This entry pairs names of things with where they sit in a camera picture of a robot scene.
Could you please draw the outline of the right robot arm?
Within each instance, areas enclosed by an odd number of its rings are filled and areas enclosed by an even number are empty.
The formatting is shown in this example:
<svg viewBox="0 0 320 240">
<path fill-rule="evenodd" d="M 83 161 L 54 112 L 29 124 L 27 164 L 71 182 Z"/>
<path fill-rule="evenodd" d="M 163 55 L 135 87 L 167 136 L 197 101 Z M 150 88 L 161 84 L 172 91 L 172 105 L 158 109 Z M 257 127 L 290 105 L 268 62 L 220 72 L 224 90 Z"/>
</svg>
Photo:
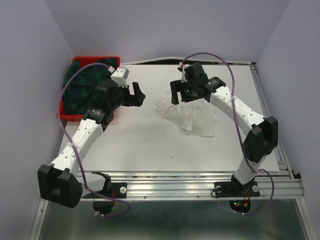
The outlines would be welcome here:
<svg viewBox="0 0 320 240">
<path fill-rule="evenodd" d="M 219 77 L 208 78 L 199 62 L 180 63 L 177 69 L 181 79 L 170 82 L 172 104 L 204 99 L 234 121 L 238 135 L 246 135 L 245 140 L 240 141 L 243 159 L 230 182 L 231 192 L 242 195 L 263 160 L 278 146 L 277 119 L 265 117 L 248 107 Z"/>
</svg>

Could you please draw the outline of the white pleated skirt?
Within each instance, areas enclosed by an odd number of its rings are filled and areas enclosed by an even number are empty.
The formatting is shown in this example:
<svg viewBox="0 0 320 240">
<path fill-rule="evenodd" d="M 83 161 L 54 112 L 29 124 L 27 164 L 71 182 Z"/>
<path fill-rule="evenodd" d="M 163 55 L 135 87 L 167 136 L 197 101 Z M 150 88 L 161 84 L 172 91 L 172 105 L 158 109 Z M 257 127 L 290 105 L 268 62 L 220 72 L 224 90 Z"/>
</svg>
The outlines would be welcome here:
<svg viewBox="0 0 320 240">
<path fill-rule="evenodd" d="M 187 135 L 200 137 L 214 137 L 216 110 L 204 99 L 191 102 L 180 102 L 174 105 L 172 95 L 167 91 L 165 95 L 157 98 L 155 108 L 165 119 L 175 123 L 184 130 Z"/>
</svg>

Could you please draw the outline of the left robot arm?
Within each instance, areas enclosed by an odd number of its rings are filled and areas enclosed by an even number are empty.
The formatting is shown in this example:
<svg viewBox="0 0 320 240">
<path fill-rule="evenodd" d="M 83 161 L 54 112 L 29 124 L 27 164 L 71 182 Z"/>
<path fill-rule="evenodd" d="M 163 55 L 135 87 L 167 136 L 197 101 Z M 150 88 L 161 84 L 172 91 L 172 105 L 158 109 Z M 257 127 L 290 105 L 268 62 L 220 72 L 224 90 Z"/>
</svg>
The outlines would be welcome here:
<svg viewBox="0 0 320 240">
<path fill-rule="evenodd" d="M 100 81 L 95 95 L 83 118 L 63 151 L 49 164 L 37 171 L 39 192 L 42 199 L 74 208 L 82 197 L 91 193 L 87 180 L 79 182 L 78 172 L 83 172 L 82 161 L 94 142 L 114 119 L 115 111 L 123 107 L 140 107 L 146 98 L 139 83 L 133 82 L 133 94 L 129 87 L 121 87 L 111 79 Z"/>
</svg>

